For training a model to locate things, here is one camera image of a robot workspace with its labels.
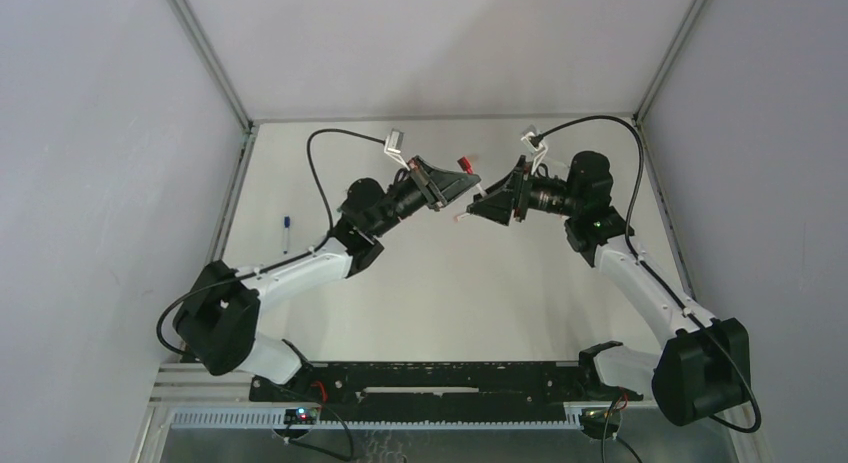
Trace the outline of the red pen cap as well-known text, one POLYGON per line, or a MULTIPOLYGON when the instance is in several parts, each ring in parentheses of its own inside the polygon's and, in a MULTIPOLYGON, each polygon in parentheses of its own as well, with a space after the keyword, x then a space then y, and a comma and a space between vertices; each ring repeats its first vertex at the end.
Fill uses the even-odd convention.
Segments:
POLYGON ((457 163, 459 164, 460 168, 461 168, 464 172, 466 172, 466 173, 472 173, 472 172, 473 172, 472 165, 471 165, 470 161, 469 161, 466 157, 459 158, 459 159, 457 160, 457 163))

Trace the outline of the blue cap pen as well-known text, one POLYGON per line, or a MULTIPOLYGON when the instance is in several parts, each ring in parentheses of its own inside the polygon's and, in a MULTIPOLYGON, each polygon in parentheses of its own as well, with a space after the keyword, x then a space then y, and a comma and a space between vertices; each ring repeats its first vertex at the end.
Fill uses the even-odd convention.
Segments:
POLYGON ((291 217, 286 215, 283 219, 283 254, 290 251, 291 217))

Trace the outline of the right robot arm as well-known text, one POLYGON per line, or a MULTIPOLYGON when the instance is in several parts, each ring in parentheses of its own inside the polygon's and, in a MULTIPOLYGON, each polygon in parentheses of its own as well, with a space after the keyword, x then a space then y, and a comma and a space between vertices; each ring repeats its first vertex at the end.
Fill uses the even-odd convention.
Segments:
POLYGON ((519 159, 507 176, 474 196, 468 214, 502 225, 524 220, 531 210, 564 217, 571 248, 625 296, 661 349, 652 354, 610 341, 581 351, 589 390, 620 388, 649 398, 677 426, 753 403, 746 328, 735 318, 718 319, 654 268, 612 204, 608 159, 579 152, 564 179, 531 169, 519 159))

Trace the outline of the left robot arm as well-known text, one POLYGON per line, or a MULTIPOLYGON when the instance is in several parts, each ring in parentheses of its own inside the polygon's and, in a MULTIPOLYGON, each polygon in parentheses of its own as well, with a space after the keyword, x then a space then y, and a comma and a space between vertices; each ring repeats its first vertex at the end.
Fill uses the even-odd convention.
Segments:
POLYGON ((262 334, 260 318, 300 293, 364 271, 383 251, 380 237, 422 208, 442 210, 480 182, 420 157, 404 170, 387 188, 373 178, 354 181, 338 221, 297 256, 263 267, 207 264, 172 320, 190 354, 213 376, 240 371, 276 384, 291 380, 306 360, 292 344, 262 334))

